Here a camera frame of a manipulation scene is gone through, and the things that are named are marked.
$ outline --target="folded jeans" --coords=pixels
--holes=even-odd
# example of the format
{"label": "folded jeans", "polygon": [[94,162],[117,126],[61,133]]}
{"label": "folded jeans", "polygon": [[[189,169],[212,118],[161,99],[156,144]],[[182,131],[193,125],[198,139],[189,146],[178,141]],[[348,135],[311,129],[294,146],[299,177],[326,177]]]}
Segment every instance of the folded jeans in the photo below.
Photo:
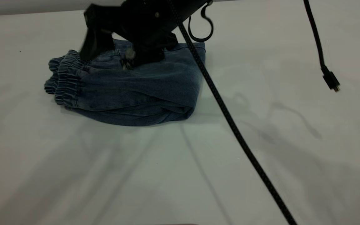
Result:
{"label": "folded jeans", "polygon": [[[165,50],[160,62],[123,70],[120,56],[132,44],[114,41],[116,50],[94,60],[82,61],[74,50],[50,60],[45,91],[67,110],[109,124],[148,126],[193,113],[202,75],[186,44]],[[194,45],[204,62],[205,44]]]}

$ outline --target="jeans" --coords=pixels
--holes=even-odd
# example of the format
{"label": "jeans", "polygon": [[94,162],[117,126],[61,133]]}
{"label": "jeans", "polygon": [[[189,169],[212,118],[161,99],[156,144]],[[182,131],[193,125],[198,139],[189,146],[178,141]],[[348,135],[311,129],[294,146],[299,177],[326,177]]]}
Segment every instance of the jeans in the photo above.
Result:
{"label": "jeans", "polygon": [[[205,61],[205,44],[194,43]],[[165,59],[123,70],[120,55],[131,43],[81,61],[76,51],[49,62],[44,89],[67,110],[109,124],[148,126],[187,119],[194,111],[202,75],[186,44],[165,50]]]}

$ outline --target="gray wall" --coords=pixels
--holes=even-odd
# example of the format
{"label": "gray wall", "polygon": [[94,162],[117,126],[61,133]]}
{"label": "gray wall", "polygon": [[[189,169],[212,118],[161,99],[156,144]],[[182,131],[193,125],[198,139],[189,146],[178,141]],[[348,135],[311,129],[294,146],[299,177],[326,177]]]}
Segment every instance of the gray wall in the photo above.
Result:
{"label": "gray wall", "polygon": [[84,10],[90,3],[118,6],[123,1],[124,0],[0,0],[0,15]]}

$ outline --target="black cable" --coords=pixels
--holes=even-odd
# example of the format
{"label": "black cable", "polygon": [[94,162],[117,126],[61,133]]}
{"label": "black cable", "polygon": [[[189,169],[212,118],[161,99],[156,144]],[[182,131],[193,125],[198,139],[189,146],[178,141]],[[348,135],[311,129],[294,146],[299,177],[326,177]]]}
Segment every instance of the black cable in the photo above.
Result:
{"label": "black cable", "polygon": [[329,88],[333,89],[335,92],[337,92],[340,90],[340,88],[339,88],[340,83],[338,82],[334,73],[331,72],[324,64],[322,44],[320,43],[318,29],[316,27],[316,23],[313,18],[312,10],[310,9],[309,0],[304,0],[304,5],[305,5],[307,17],[309,18],[310,26],[312,27],[313,36],[315,37],[317,52],[319,53],[320,68],[323,72],[323,78],[326,81]]}
{"label": "black cable", "polygon": [[309,0],[304,0],[304,5],[305,5],[305,10],[306,10],[307,17],[309,18],[310,26],[312,27],[313,36],[315,37],[317,52],[319,53],[320,68],[323,68],[326,65],[324,65],[322,44],[320,43],[318,29],[316,27],[316,23],[315,23],[315,20],[313,18],[312,10],[310,9]]}
{"label": "black cable", "polygon": [[187,34],[186,29],[183,26],[182,21],[180,20],[179,14],[176,11],[176,8],[174,7],[174,4],[172,0],[167,0],[170,10],[173,13],[174,19],[184,37],[186,40],[186,43],[190,49],[191,54],[194,57],[195,62],[197,63],[199,69],[201,70],[202,75],[204,76],[207,85],[209,86],[213,96],[215,97],[217,104],[219,105],[220,109],[222,110],[224,117],[227,120],[227,123],[229,124],[231,130],[234,133],[234,136],[236,137],[237,141],[239,142],[241,148],[244,150],[245,154],[247,155],[248,159],[250,160],[251,164],[254,166],[256,172],[258,173],[259,177],[262,179],[263,183],[266,185],[266,188],[272,195],[274,201],[276,202],[277,206],[279,207],[280,211],[283,213],[284,218],[287,220],[287,222],[290,225],[296,225],[296,221],[293,218],[293,215],[291,215],[290,211],[288,210],[286,204],[284,204],[284,201],[280,197],[279,193],[274,188],[272,182],[266,175],[265,171],[263,170],[262,166],[259,164],[258,160],[255,158],[254,154],[252,153],[251,149],[248,147],[247,143],[245,142],[243,136],[241,135],[237,125],[235,124],[233,118],[231,117],[226,105],[223,102],[222,97],[220,96],[218,90],[216,89],[212,79],[210,78],[209,73],[207,72],[204,63],[202,62],[201,58],[198,55],[198,52],[196,51],[193,43],[190,40],[190,37]]}

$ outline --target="usb connector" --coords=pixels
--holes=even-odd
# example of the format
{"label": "usb connector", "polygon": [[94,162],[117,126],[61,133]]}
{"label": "usb connector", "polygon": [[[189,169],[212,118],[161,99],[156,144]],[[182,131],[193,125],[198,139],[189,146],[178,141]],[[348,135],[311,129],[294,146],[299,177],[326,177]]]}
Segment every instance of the usb connector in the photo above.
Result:
{"label": "usb connector", "polygon": [[327,86],[329,86],[330,89],[334,90],[335,92],[338,92],[340,90],[340,83],[338,82],[336,76],[333,72],[329,71],[329,69],[326,66],[322,67],[323,72],[323,79],[326,81]]}

